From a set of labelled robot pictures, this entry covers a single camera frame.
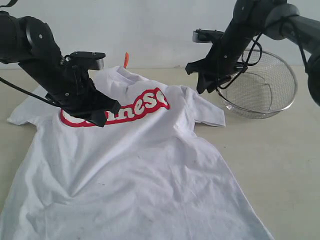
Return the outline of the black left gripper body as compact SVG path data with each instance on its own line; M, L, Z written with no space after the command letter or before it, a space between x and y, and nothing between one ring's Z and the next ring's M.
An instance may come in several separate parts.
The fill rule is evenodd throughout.
M100 92L87 72L48 72L44 75L46 100L69 115L93 111L117 114L120 103Z

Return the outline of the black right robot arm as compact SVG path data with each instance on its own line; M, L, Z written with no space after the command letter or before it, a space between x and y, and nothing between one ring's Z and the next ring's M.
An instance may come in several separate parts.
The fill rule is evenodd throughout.
M197 92L211 93L223 84L230 85L235 80L232 75L244 73L251 63L239 59L249 44L259 46L262 35L275 41L288 39L298 46L310 96L319 104L320 23L301 16L298 8L286 0L238 0L225 31L193 32L193 42L212 44L205 58L185 67L188 75L198 74Z

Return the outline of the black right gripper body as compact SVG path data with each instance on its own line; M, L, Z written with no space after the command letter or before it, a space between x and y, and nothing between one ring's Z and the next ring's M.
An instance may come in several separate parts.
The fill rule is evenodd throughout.
M239 62L246 47L246 42L215 43L205 58L186 65L186 73L188 75L193 73L216 75L217 86L219 86L228 81L232 75L246 69L245 64Z

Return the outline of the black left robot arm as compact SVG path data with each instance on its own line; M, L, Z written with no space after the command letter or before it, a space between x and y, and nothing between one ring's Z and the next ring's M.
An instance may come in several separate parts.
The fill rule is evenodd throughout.
M0 13L1 63L17 63L47 94L42 98L4 79L1 82L98 127L105 125L107 111L118 114L121 108L117 100L96 89L88 73L101 70L105 56L90 51L63 56L47 23Z

